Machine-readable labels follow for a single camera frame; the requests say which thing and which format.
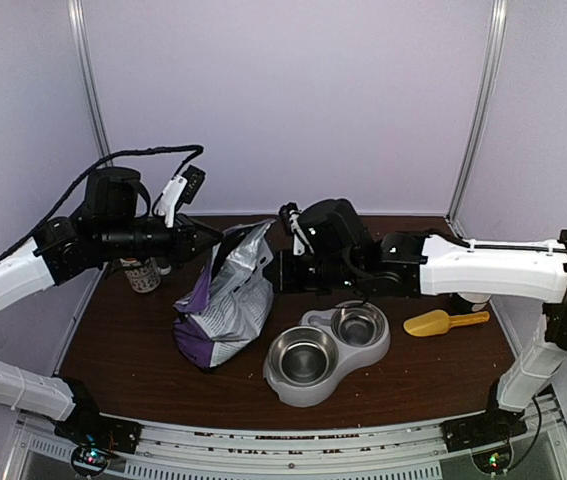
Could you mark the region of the purple pet food bag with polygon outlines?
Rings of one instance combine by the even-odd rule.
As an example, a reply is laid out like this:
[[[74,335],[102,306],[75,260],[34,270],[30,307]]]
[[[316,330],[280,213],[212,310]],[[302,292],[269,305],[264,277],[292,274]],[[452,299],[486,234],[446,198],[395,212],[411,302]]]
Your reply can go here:
[[[274,258],[266,240],[274,223],[268,218],[226,229],[193,289],[175,302],[173,337],[197,368],[219,367],[262,333],[274,299],[264,276]]]

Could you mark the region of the yellow plastic scoop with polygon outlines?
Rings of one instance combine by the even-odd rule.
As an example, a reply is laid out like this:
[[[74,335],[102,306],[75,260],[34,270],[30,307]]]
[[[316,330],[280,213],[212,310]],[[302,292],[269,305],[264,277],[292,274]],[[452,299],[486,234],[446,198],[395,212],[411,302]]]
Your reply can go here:
[[[411,336],[423,338],[444,335],[453,328],[483,324],[489,320],[490,313],[487,311],[450,315],[438,309],[406,320],[403,329]]]

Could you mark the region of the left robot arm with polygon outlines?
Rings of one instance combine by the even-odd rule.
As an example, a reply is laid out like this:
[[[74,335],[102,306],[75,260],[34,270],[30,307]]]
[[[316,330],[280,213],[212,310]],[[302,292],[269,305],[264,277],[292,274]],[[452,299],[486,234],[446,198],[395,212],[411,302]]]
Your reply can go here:
[[[138,171],[105,167],[90,172],[83,202],[69,217],[55,217],[0,260],[0,311],[60,286],[113,260],[164,258],[180,267],[222,240],[222,233],[180,213],[205,180],[188,166],[153,202]],[[100,442],[107,424],[78,381],[46,377],[0,361],[0,404],[65,421],[86,444]]]

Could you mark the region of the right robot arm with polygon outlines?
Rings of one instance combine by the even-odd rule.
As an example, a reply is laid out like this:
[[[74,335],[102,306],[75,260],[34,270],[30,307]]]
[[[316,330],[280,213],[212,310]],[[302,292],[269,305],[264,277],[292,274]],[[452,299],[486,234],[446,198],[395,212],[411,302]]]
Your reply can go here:
[[[325,199],[305,209],[290,202],[279,218],[293,242],[265,269],[277,293],[329,294],[351,288],[364,298],[452,294],[471,304],[493,296],[542,304],[533,340],[497,381],[495,404],[476,419],[482,440],[498,440],[514,413],[567,358],[567,229],[556,239],[461,239],[436,229],[372,237],[351,202]]]

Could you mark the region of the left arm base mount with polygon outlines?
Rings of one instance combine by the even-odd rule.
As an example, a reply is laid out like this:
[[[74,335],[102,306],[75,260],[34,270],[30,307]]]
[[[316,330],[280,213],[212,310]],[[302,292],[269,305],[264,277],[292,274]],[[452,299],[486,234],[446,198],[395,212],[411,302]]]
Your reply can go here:
[[[71,441],[72,470],[83,479],[94,479],[122,459],[136,452],[142,425],[138,422],[107,416],[89,421],[53,421],[54,434]]]

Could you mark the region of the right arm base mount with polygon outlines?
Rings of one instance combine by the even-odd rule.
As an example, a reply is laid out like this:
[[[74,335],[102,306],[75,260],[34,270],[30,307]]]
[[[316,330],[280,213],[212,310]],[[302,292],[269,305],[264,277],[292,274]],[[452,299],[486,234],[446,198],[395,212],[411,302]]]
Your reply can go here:
[[[514,437],[528,431],[522,420],[489,423],[485,414],[447,420],[441,432],[449,453],[469,450],[477,470],[487,475],[504,474],[514,464]]]

